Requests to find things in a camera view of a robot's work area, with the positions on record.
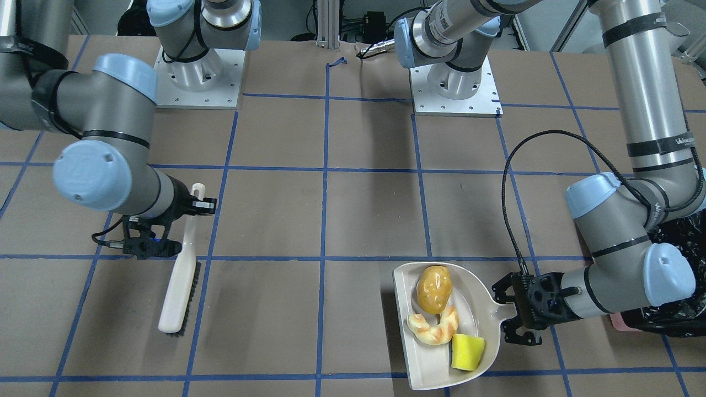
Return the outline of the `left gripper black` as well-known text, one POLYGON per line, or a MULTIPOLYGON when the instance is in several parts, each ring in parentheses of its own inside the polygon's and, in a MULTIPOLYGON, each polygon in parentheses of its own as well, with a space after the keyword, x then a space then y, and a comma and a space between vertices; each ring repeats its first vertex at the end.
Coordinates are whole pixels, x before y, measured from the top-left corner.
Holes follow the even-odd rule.
POLYGON ((514 304, 519 314, 519 317, 501 322, 502 337, 507 344, 541 345, 543 339, 540 331, 548 326, 580 319, 565 299, 575 294, 577 287, 562 288, 563 276, 563 273, 557 272, 537 277, 508 273, 492 284, 494 301, 514 304))

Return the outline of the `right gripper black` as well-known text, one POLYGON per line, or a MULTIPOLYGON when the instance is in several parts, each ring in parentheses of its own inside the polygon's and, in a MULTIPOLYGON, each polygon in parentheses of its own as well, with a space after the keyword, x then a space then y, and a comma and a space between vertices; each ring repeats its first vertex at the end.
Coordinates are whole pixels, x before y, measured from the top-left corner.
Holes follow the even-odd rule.
POLYGON ((216 198, 197 198, 190 194, 189 189, 179 179, 171 176, 169 178, 174 189, 174 196, 169 207, 162 214, 163 226, 170 226, 185 214, 190 216, 213 216, 215 214, 218 206, 216 198))

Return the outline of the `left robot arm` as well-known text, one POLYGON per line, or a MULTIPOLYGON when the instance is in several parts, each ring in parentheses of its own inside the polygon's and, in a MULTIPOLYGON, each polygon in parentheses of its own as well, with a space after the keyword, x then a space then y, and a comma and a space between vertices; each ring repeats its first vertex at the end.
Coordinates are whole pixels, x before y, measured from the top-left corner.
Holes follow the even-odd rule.
POLYGON ((704 169, 683 113, 659 1, 589 1, 602 26, 633 178, 575 134, 608 171, 567 188, 565 200, 593 262, 568 273, 532 275, 509 233, 519 271, 492 286, 497 303, 515 305, 501 323, 510 344, 540 345, 549 326, 658 307, 691 297, 693 270, 651 229, 704 209, 704 169))

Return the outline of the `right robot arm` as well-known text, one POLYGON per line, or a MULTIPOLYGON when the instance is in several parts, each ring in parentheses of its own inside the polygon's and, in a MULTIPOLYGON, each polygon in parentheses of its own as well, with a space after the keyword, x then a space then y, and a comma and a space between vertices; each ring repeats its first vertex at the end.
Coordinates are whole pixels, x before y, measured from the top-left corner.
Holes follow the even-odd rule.
MULTIPOLYGON (((179 179, 148 165, 158 73, 133 56, 106 53, 90 73, 65 56, 71 1, 2 2, 2 128, 68 134, 55 161, 61 196, 95 211, 168 226, 214 214, 179 179)), ((176 86, 200 90, 222 77, 217 50, 255 50, 258 1, 148 1, 176 86)))

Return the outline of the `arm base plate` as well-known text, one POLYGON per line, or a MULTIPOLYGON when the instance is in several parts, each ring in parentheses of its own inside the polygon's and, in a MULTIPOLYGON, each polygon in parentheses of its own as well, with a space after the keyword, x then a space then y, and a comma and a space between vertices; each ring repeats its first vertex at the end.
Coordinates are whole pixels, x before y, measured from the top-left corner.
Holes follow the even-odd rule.
POLYGON ((166 63, 159 48, 157 108, 189 110, 237 110, 244 78, 242 50, 211 49, 201 60, 166 63))
POLYGON ((502 116, 501 99, 489 58, 472 72, 445 63, 409 70, 414 113, 421 116, 502 116))

